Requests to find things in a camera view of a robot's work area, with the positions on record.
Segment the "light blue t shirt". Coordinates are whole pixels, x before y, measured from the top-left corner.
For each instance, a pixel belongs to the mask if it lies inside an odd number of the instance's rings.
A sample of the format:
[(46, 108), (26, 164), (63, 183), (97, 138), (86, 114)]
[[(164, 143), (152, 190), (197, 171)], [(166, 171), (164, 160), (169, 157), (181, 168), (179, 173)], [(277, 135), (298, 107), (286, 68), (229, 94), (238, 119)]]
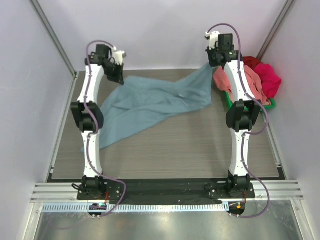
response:
[(176, 82), (128, 76), (103, 102), (99, 147), (107, 148), (179, 114), (212, 104), (209, 64)]

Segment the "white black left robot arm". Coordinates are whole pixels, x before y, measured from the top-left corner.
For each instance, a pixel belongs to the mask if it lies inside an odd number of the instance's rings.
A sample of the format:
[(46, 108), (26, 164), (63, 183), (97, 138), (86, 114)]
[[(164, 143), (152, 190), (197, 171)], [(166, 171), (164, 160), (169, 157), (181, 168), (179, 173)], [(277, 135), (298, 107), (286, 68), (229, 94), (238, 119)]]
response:
[(104, 200), (109, 196), (100, 161), (100, 133), (104, 126), (104, 115), (97, 101), (103, 77), (119, 85), (124, 84), (125, 57), (123, 50), (118, 50), (107, 41), (94, 40), (86, 47), (85, 79), (79, 97), (70, 104), (84, 150), (81, 184), (73, 185), (80, 200)]

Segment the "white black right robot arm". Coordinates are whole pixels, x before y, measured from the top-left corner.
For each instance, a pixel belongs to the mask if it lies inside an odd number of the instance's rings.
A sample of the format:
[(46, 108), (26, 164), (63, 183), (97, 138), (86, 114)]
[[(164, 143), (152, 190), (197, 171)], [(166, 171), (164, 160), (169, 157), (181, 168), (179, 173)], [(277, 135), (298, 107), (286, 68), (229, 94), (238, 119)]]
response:
[(209, 41), (206, 52), (211, 67), (221, 67), (228, 77), (234, 103), (225, 121), (231, 133), (231, 164), (225, 183), (206, 185), (211, 199), (241, 198), (252, 190), (248, 172), (250, 133), (261, 107), (254, 101), (248, 84), (241, 53), (234, 49), (233, 35), (218, 31), (206, 32)]

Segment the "salmon pink t shirt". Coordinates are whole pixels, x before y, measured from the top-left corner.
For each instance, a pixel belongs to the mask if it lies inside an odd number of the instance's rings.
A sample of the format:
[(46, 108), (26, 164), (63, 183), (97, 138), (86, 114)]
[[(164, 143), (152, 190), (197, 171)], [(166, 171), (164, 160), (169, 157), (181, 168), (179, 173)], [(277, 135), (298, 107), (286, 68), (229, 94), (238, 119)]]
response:
[[(262, 90), (262, 82), (258, 74), (255, 73), (247, 65), (244, 66), (244, 72), (251, 93), (257, 100), (261, 101), (262, 104), (265, 103), (268, 98)], [(228, 92), (230, 94), (230, 98), (234, 101), (234, 96), (229, 78), (221, 66), (219, 66), (213, 74), (213, 81), (219, 90), (223, 92)]]

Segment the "dark red t shirt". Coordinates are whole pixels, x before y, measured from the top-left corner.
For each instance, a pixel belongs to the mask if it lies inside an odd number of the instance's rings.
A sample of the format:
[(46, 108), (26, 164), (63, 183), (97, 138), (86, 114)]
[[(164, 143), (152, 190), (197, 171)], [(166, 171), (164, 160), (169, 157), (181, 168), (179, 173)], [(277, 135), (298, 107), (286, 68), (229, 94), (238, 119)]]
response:
[(258, 58), (255, 58), (253, 56), (244, 56), (243, 62), (246, 66), (248, 66), (252, 70), (254, 70), (259, 64), (262, 63)]

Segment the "magenta t shirt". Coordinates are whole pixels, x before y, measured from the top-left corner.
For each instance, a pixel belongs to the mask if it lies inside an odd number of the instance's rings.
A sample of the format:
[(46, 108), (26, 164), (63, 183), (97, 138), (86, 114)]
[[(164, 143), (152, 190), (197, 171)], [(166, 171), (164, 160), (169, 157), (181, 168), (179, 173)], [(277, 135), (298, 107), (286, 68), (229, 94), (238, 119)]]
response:
[(261, 80), (262, 90), (268, 99), (274, 98), (282, 84), (282, 79), (270, 64), (260, 63), (254, 68)]

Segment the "beige t shirt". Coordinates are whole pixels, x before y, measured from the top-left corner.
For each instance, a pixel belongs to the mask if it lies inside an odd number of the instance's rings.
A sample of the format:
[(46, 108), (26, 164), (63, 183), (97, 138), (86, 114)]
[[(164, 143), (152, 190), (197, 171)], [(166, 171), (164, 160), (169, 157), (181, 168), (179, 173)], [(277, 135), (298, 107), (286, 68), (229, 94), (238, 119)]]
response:
[(264, 102), (263, 104), (262, 104), (263, 106), (272, 106), (273, 105), (273, 102), (272, 102), (272, 99), (271, 98), (268, 98), (267, 100), (266, 100), (266, 102)]

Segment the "green plastic bin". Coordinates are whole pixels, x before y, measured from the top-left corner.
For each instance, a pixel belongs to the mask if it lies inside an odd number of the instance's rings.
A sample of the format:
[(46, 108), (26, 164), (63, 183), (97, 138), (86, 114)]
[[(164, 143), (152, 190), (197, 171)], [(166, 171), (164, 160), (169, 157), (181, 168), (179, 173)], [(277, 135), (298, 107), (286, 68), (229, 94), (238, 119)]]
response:
[[(225, 91), (224, 95), (225, 95), (225, 99), (226, 99), (227, 109), (229, 110), (232, 108), (234, 101), (231, 99), (230, 94), (228, 92)], [(270, 99), (272, 100), (272, 106), (263, 106), (266, 111), (271, 110), (276, 107), (275, 100), (273, 98), (270, 98)]]

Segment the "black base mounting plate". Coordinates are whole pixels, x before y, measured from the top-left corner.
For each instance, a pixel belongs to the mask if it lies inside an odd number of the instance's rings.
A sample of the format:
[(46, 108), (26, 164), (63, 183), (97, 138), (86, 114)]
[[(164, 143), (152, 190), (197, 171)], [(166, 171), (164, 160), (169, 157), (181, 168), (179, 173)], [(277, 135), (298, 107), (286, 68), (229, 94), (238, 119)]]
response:
[(78, 200), (122, 205), (206, 205), (256, 196), (252, 183), (237, 185), (226, 178), (126, 179), (123, 182), (96, 178), (71, 186), (78, 191)]

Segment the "aluminium frame post right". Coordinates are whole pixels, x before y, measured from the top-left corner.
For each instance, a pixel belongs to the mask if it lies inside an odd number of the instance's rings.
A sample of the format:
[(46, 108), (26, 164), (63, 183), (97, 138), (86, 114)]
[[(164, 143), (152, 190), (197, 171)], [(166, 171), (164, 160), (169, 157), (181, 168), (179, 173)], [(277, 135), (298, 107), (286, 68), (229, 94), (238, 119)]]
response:
[(279, 32), (282, 24), (284, 23), (285, 19), (291, 12), (292, 8), (294, 7), (296, 0), (286, 0), (284, 2), (283, 7), (281, 8), (279, 14), (277, 15), (275, 22), (273, 23), (270, 31), (268, 32), (256, 58), (259, 60), (262, 60), (263, 57), (265, 56), (268, 48), (270, 47), (272, 41), (276, 37), (277, 33)]

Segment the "aluminium frame post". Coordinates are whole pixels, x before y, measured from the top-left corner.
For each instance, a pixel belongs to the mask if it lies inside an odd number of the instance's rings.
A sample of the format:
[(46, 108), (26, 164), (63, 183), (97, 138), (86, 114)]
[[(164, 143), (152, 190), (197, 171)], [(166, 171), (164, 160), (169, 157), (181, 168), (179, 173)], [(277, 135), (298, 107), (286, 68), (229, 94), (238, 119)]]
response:
[(45, 31), (47, 32), (49, 38), (51, 39), (53, 45), (55, 46), (57, 52), (61, 56), (62, 60), (64, 61), (67, 69), (71, 73), (71, 75), (75, 78), (77, 76), (77, 71), (73, 67), (69, 57), (67, 56), (67, 53), (65, 49), (63, 48), (60, 40), (58, 39), (58, 36), (53, 29), (49, 19), (47, 18), (43, 8), (41, 7), (38, 0), (29, 0), (29, 3), (33, 7), (36, 15), (38, 16), (39, 20), (41, 21)]
[(283, 7), (281, 8), (279, 14), (277, 15), (275, 22), (273, 23), (270, 31), (268, 32), (256, 58), (259, 60), (262, 60), (263, 57), (265, 56), (268, 48), (270, 47), (272, 41), (276, 37), (277, 33), (279, 32), (282, 24), (284, 23), (285, 19), (291, 12), (292, 8), (294, 7), (296, 0), (286, 0), (284, 2)]

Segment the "aluminium frame post left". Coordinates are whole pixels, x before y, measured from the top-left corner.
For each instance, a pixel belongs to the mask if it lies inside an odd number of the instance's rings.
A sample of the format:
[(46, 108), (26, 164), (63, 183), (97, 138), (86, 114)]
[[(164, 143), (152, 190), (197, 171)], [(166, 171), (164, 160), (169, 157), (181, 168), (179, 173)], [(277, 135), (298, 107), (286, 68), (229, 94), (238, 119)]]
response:
[(67, 56), (67, 53), (65, 49), (63, 48), (60, 40), (58, 39), (58, 36), (53, 29), (49, 19), (47, 18), (43, 8), (41, 7), (38, 0), (29, 0), (29, 3), (33, 7), (36, 15), (38, 16), (39, 20), (41, 21), (45, 31), (47, 32), (49, 38), (51, 39), (53, 45), (55, 46), (57, 52), (61, 56), (62, 60), (64, 61), (67, 69), (71, 73), (71, 75), (75, 78), (77, 76), (77, 71), (73, 67), (69, 57)]

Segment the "aluminium front rail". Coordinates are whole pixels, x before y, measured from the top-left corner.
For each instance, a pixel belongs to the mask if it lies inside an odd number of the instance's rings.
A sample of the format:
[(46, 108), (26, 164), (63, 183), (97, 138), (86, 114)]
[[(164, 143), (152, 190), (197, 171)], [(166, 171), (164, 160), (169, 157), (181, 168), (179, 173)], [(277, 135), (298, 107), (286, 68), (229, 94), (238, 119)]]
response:
[[(303, 200), (303, 193), (296, 180), (266, 180), (265, 186), (271, 200)], [(75, 202), (78, 192), (71, 183), (37, 183), (33, 189), (31, 203)]]

